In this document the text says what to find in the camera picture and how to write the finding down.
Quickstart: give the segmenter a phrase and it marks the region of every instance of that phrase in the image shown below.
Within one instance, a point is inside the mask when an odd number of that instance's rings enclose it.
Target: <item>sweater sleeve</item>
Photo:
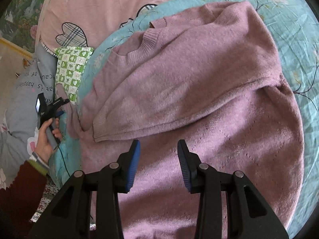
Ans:
[[[30,219],[42,198],[47,179],[27,161],[20,166],[9,188],[0,189],[0,206],[21,235],[31,228]]]

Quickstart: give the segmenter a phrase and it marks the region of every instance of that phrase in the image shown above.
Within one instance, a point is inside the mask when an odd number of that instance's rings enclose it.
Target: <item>sweater cuff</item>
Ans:
[[[44,168],[40,163],[35,162],[33,160],[28,160],[28,163],[36,169],[39,173],[41,173],[43,176],[47,175],[48,170]]]
[[[165,27],[167,27],[167,22],[166,22],[165,18],[160,18],[160,19],[151,21],[150,22],[150,26],[151,26],[151,24],[152,24],[153,28],[165,28]]]

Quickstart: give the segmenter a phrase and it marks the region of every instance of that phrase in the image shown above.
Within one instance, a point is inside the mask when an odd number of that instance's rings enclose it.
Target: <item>small screen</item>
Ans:
[[[40,109],[40,100],[39,99],[37,99],[37,104],[35,106],[35,109],[36,109],[37,113],[39,113],[39,109]]]

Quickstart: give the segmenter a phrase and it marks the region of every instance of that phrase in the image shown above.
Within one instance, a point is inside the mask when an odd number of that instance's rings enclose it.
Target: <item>black cable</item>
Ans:
[[[59,147],[59,150],[60,150],[60,153],[61,153],[61,156],[62,156],[62,160],[63,160],[63,163],[64,163],[64,167],[66,169],[66,172],[68,173],[69,177],[71,177],[71,175],[70,175],[70,173],[69,173],[69,171],[68,171],[68,169],[66,167],[65,160],[64,160],[64,157],[63,157],[63,154],[62,154],[62,151],[61,151],[60,147]]]

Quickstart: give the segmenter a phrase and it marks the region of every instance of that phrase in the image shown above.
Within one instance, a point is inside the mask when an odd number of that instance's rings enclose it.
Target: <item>floral wallpaper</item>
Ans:
[[[44,0],[12,0],[0,18],[0,36],[33,53]]]

